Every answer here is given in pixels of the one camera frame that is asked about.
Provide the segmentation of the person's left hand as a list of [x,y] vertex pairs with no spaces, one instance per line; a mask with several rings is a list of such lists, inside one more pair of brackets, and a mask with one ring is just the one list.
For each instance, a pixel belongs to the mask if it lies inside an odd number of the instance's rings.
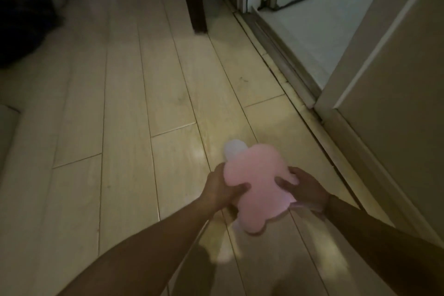
[[229,197],[229,185],[224,179],[224,168],[225,163],[220,163],[209,173],[203,192],[197,199],[199,209],[207,217],[240,199],[240,197]]

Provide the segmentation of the dark bag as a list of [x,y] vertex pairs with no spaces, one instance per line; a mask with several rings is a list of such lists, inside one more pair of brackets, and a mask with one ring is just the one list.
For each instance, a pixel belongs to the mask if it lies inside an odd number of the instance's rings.
[[0,69],[35,51],[61,24],[53,0],[0,0]]

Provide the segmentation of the pink plush toy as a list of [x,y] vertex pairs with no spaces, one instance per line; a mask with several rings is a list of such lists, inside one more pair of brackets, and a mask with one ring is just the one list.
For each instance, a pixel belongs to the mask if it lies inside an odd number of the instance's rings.
[[263,231],[266,223],[283,214],[296,199],[281,189],[276,177],[292,185],[299,182],[290,173],[279,151],[269,144],[248,147],[241,140],[231,140],[224,145],[224,180],[228,186],[248,183],[250,189],[235,202],[237,220],[241,228],[252,235]]

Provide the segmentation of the beige door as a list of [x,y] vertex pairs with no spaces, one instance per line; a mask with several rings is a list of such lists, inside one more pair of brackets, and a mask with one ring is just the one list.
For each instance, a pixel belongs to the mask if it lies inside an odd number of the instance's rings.
[[315,111],[364,209],[444,247],[444,0],[373,0]]

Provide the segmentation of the person's right hand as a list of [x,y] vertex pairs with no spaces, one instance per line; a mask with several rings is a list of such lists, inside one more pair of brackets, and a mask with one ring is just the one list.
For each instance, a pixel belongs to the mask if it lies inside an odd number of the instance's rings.
[[330,198],[323,186],[311,174],[298,167],[289,167],[289,172],[298,180],[296,192],[290,192],[295,199],[292,208],[307,208],[318,215],[323,214]]

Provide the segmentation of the person's right forearm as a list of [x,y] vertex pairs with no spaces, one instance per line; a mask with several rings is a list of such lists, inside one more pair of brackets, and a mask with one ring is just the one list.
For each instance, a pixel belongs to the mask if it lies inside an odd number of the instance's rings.
[[330,195],[325,217],[397,296],[444,296],[444,248]]

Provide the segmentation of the person's left forearm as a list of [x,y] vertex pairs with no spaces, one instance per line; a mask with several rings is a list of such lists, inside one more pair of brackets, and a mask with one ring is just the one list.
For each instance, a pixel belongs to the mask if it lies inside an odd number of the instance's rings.
[[57,296],[160,296],[214,214],[197,198],[108,250]]

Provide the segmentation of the metal door threshold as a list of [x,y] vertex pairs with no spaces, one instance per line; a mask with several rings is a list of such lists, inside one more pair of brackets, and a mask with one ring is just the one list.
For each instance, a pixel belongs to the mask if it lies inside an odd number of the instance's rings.
[[236,13],[236,15],[245,22],[247,29],[251,30],[253,37],[258,40],[272,61],[280,68],[303,103],[309,109],[314,109],[321,89],[290,48],[286,46],[283,39],[258,12]]

